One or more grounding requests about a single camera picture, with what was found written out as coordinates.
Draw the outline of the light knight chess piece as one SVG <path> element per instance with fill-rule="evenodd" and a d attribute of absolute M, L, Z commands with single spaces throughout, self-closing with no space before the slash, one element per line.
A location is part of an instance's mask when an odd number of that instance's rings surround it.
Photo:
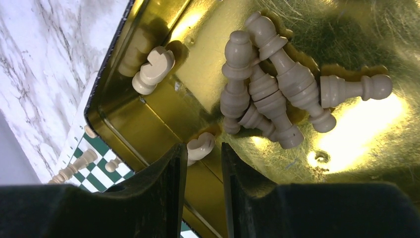
<path fill-rule="evenodd" d="M 187 166 L 191 166 L 197 161 L 203 159 L 213 150 L 214 146 L 215 136 L 209 132 L 204 132 L 197 139 L 189 141 L 187 143 Z"/>

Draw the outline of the light pawn chess piece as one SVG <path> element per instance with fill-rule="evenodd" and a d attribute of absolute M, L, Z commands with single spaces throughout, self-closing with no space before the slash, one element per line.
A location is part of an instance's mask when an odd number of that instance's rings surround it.
<path fill-rule="evenodd" d="M 85 131 L 86 135 L 89 136 L 90 138 L 96 138 L 97 137 L 97 134 L 88 125 L 84 126 L 84 131 Z"/>

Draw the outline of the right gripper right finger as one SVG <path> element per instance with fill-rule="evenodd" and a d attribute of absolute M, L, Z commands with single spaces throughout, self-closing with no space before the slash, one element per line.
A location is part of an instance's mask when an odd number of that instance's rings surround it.
<path fill-rule="evenodd" d="M 417 238 L 420 214 L 390 183 L 276 184 L 221 146 L 231 238 Z"/>

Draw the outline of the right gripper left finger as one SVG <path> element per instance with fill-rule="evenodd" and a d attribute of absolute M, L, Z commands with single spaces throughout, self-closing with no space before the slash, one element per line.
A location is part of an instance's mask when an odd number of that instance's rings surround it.
<path fill-rule="evenodd" d="M 0 189 L 3 238 L 177 238 L 186 185 L 187 148 L 160 159 L 104 192 L 70 184 Z"/>

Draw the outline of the light king chess piece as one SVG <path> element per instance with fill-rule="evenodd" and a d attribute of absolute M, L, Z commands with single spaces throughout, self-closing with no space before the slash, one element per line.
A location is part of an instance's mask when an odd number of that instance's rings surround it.
<path fill-rule="evenodd" d="M 53 176 L 48 184 L 61 184 L 65 183 L 78 173 L 81 169 L 86 168 L 90 163 L 93 163 L 98 158 L 97 154 L 92 150 L 86 150 L 80 157 L 73 163 L 70 163 L 64 169 L 59 170 L 58 174 Z"/>

